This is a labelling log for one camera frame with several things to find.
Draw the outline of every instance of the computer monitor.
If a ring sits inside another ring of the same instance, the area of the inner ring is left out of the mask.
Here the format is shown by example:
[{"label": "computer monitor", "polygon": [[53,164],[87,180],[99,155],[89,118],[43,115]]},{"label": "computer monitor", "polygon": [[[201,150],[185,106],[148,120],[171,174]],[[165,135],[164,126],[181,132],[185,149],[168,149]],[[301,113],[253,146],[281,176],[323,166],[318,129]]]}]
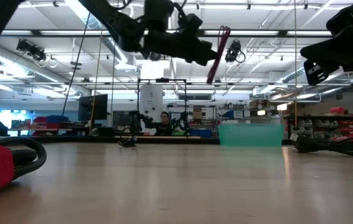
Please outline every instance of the computer monitor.
[{"label": "computer monitor", "polygon": [[[86,96],[79,98],[78,120],[89,121],[92,118],[93,97]],[[107,101],[108,95],[96,95],[95,115],[93,119],[107,119]]]}]

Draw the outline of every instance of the wooden table surface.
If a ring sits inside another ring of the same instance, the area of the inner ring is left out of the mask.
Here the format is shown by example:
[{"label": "wooden table surface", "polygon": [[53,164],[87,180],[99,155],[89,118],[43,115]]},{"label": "wooden table surface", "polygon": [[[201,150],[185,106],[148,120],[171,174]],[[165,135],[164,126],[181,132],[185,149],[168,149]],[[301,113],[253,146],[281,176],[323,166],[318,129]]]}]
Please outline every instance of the wooden table surface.
[{"label": "wooden table surface", "polygon": [[0,223],[353,223],[353,157],[216,145],[45,145]]}]

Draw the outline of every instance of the black device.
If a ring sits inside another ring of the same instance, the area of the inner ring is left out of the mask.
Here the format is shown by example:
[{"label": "black device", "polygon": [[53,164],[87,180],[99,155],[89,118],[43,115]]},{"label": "black device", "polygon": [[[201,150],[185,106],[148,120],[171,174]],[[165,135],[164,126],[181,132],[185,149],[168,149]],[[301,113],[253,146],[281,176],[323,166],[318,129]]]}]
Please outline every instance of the black device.
[{"label": "black device", "polygon": [[107,102],[107,94],[79,98],[78,120],[90,121],[92,112],[94,113],[93,119],[107,119]]},{"label": "black device", "polygon": [[[0,0],[0,35],[22,2],[24,0]],[[217,52],[211,50],[211,42],[197,38],[202,20],[195,14],[185,15],[178,3],[170,0],[146,0],[144,15],[139,19],[132,19],[118,12],[122,7],[113,7],[107,0],[79,2],[107,28],[113,40],[124,51],[141,52],[144,58],[148,58],[151,53],[179,57],[199,65],[207,65],[209,60],[218,56]],[[174,8],[178,11],[179,28],[170,34],[166,29]]]},{"label": "black device", "polygon": [[[239,59],[240,55],[244,56],[243,60]],[[233,40],[232,44],[227,49],[225,60],[228,63],[243,63],[245,61],[245,54],[241,51],[241,44],[239,40]]]},{"label": "black device", "polygon": [[342,9],[327,22],[332,39],[301,49],[307,58],[304,69],[309,85],[317,85],[328,75],[343,67],[353,71],[353,5]]},{"label": "black device", "polygon": [[45,49],[29,44],[26,40],[19,40],[16,50],[31,56],[37,62],[44,62],[47,58]]}]

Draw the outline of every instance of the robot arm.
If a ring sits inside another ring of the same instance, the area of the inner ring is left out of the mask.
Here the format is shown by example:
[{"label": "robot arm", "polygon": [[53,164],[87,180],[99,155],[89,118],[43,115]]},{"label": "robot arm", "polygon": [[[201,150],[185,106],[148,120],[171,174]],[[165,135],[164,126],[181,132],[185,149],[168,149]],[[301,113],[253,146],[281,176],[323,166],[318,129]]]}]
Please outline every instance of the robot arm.
[{"label": "robot arm", "polygon": [[[0,0],[0,35],[18,5],[25,0]],[[150,53],[184,58],[186,62],[207,65],[217,58],[211,50],[212,43],[196,36],[202,24],[195,14],[185,15],[182,7],[170,0],[146,0],[140,21],[118,12],[107,0],[79,0],[107,29],[115,43],[127,52],[141,52],[144,58]],[[180,28],[173,34],[166,32],[169,16],[174,8],[179,11]]]},{"label": "robot arm", "polygon": [[190,134],[190,126],[187,122],[187,117],[189,116],[188,112],[184,111],[181,113],[178,119],[174,118],[171,121],[172,129],[180,128],[182,131],[185,131],[187,135]]},{"label": "robot arm", "polygon": [[317,85],[328,75],[343,67],[353,71],[353,5],[346,7],[327,22],[327,30],[333,38],[304,47],[301,55],[309,85]]}]

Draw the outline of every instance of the man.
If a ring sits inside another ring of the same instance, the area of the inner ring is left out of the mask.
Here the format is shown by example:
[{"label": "man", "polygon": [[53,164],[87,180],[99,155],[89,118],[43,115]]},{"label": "man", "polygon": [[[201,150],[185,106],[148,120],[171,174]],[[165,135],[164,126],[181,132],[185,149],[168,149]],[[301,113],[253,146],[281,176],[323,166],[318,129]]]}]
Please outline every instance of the man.
[{"label": "man", "polygon": [[152,125],[146,125],[146,128],[155,128],[155,136],[172,136],[172,125],[169,122],[169,114],[165,111],[161,113],[161,122],[152,123]]}]

